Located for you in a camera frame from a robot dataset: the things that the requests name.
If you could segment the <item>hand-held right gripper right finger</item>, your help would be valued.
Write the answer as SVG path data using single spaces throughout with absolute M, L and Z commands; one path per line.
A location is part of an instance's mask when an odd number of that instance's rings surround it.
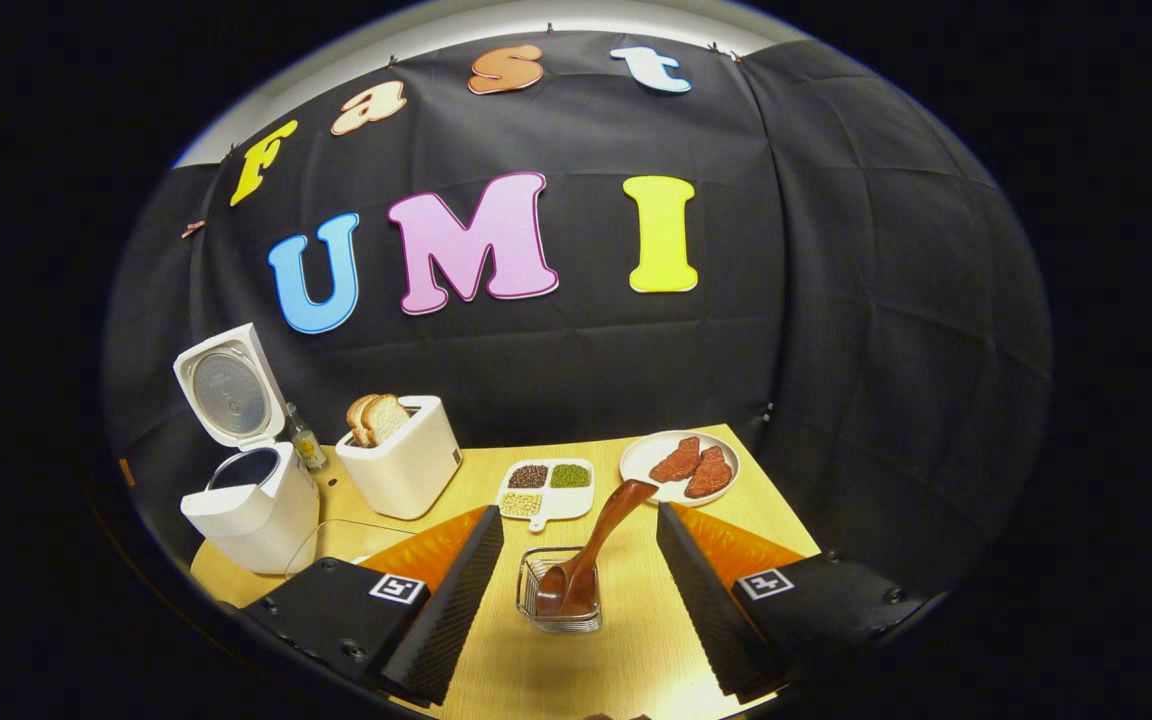
M 722 694 L 740 702 L 867 661 L 927 614 L 927 597 L 835 551 L 803 558 L 681 503 L 655 538 Z

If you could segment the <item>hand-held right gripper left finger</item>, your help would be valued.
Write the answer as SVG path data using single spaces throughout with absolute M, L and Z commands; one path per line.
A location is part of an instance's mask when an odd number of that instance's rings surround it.
M 365 562 L 314 559 L 241 616 L 362 691 L 444 705 L 503 543 L 485 505 Z

